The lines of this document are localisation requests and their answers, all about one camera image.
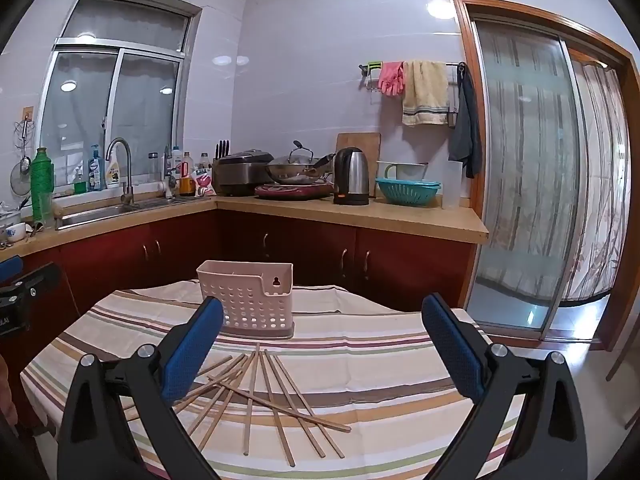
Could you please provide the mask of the steel wok with lid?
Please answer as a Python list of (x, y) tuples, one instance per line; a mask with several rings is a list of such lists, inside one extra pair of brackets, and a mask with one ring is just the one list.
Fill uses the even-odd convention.
[(316, 157), (314, 151), (299, 140), (293, 144), (294, 148), (286, 156), (275, 158), (266, 166), (268, 176), (284, 185), (310, 185), (326, 180), (333, 169), (334, 153)]

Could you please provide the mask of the red induction cooker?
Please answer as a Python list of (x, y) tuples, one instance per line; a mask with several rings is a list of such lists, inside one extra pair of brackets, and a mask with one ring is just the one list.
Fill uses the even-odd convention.
[(255, 188), (255, 195), (263, 200), (318, 200), (332, 193), (333, 186), (329, 183), (265, 184)]

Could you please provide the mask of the wall towel rail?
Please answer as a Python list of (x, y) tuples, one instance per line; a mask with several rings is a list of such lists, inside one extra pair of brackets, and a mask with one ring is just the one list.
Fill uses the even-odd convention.
[[(378, 90), (378, 77), (380, 76), (381, 65), (383, 62), (386, 61), (370, 61), (358, 65), (361, 77), (369, 86), (373, 86), (376, 90)], [(449, 77), (450, 68), (458, 66), (458, 63), (443, 63), (420, 60), (392, 62), (404, 63), (405, 90), (408, 84), (414, 84), (420, 77), (428, 78), (431, 73), (434, 73), (434, 78), (447, 79)]]

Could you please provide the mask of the blue detergent bottle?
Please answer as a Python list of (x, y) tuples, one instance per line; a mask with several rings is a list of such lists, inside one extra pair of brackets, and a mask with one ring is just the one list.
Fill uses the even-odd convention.
[(92, 146), (92, 156), (88, 162), (88, 190), (91, 192), (104, 189), (104, 162), (98, 144)]

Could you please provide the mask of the black rice cooker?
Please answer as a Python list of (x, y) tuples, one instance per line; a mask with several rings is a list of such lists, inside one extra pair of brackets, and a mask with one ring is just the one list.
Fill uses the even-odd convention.
[(224, 156), (213, 164), (213, 185), (222, 196), (253, 196), (255, 188), (272, 182), (267, 166), (273, 156), (261, 150), (247, 150)]

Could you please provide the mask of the striped tablecloth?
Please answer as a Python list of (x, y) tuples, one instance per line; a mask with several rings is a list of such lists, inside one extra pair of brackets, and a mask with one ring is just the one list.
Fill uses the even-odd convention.
[[(420, 479), (437, 462), (471, 411), (454, 388), (417, 313), (398, 313), (333, 287), (293, 294), (291, 339), (260, 342), (254, 395), (308, 414), (273, 362), (276, 354), (316, 416), (352, 427), (319, 428), (254, 403), (250, 455), (243, 455), (247, 400), (234, 394), (203, 450), (226, 479)], [(219, 336), (206, 359), (249, 357), (257, 341)], [(180, 412), (189, 429), (214, 396), (204, 393)], [(226, 395), (191, 434), (200, 444)]]

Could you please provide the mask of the green plastic bottle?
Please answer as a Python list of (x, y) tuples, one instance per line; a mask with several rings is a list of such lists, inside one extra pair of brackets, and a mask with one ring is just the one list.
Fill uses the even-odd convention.
[(54, 166), (46, 148), (37, 148), (30, 167), (32, 218), (46, 224), (51, 217), (51, 198), (54, 190)]

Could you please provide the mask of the white ceramic bowl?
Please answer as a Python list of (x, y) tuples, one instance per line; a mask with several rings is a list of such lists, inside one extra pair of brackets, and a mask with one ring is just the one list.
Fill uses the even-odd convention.
[(14, 244), (20, 240), (24, 240), (27, 234), (27, 224), (25, 222), (15, 223), (6, 228), (6, 240)]

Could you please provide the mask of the window with aluminium frame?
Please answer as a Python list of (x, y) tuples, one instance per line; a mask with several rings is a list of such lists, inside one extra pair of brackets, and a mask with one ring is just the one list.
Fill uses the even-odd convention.
[(58, 190), (88, 190), (98, 144), (116, 151), (120, 184), (162, 178), (178, 145), (180, 100), (195, 12), (176, 0), (75, 0), (55, 38), (44, 80), (38, 143)]

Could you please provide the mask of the white measuring jug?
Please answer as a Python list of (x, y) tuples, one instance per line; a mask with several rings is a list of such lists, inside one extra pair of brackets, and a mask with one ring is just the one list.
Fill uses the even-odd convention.
[(421, 182), (425, 179), (427, 164), (414, 162), (378, 162), (379, 179)]

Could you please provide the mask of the pink rubber gloves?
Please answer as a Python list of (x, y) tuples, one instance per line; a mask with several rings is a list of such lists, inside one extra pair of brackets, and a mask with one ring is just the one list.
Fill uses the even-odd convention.
[(405, 91), (404, 63), (383, 62), (378, 77), (378, 90), (384, 96), (401, 96)]

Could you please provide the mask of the white spray bottle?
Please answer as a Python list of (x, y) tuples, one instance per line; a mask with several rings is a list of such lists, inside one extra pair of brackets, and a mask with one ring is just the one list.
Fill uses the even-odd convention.
[(105, 163), (105, 183), (108, 188), (120, 187), (120, 167), (116, 151), (112, 151), (111, 158)]

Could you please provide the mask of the sliding glass door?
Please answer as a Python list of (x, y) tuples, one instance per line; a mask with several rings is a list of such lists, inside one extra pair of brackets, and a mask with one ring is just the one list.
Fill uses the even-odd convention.
[(512, 339), (612, 349), (639, 291), (639, 67), (600, 32), (506, 0), (454, 0), (474, 80), (489, 236), (466, 307)]

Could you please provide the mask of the pink perforated utensil holder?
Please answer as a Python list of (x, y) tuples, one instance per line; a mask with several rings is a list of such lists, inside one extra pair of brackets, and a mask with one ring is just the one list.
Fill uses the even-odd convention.
[(222, 304), (221, 333), (252, 339), (293, 337), (292, 263), (206, 260), (196, 273), (202, 296)]

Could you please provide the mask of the steel sink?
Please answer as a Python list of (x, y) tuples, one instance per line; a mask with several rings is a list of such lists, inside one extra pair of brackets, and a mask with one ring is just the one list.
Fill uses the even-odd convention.
[(150, 198), (149, 200), (140, 200), (140, 202), (128, 205), (113, 205), (105, 206), (96, 209), (90, 209), (81, 212), (75, 212), (74, 214), (64, 214), (59, 219), (55, 220), (55, 229), (57, 231), (64, 231), (74, 228), (75, 226), (84, 226), (85, 224), (120, 217), (123, 214), (134, 214), (148, 209), (156, 209), (160, 207), (181, 205), (187, 203), (198, 202), (198, 198), (195, 197), (174, 197), (168, 200), (167, 198)]

